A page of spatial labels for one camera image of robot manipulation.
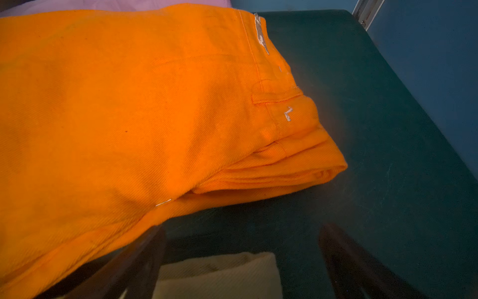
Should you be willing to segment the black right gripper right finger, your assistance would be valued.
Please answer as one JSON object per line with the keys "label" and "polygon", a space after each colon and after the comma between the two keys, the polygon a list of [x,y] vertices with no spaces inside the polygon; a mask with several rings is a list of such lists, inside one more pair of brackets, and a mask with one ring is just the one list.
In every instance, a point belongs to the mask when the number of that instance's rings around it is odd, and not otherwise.
{"label": "black right gripper right finger", "polygon": [[318,244],[337,299],[426,299],[334,223],[322,226]]}

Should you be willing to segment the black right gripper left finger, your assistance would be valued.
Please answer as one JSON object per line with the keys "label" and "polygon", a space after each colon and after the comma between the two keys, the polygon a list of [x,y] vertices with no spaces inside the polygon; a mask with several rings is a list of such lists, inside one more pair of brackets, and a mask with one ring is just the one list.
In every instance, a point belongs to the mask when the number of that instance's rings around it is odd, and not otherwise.
{"label": "black right gripper left finger", "polygon": [[153,226],[115,255],[81,266],[37,298],[151,299],[165,251],[166,232]]}

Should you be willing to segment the beige pants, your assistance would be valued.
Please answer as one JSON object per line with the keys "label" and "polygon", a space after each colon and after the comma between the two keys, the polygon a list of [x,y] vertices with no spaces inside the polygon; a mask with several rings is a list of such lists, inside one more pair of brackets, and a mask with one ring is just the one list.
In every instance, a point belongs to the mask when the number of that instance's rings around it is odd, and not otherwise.
{"label": "beige pants", "polygon": [[282,299],[271,252],[216,255],[162,265],[154,299]]}

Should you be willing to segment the orange pants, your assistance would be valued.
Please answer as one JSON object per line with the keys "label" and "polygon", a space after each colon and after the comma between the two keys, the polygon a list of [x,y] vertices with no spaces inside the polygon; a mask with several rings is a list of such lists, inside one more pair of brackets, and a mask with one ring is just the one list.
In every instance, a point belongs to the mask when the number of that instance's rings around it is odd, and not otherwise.
{"label": "orange pants", "polygon": [[347,163],[246,11],[1,19],[1,297],[32,299],[154,225]]}

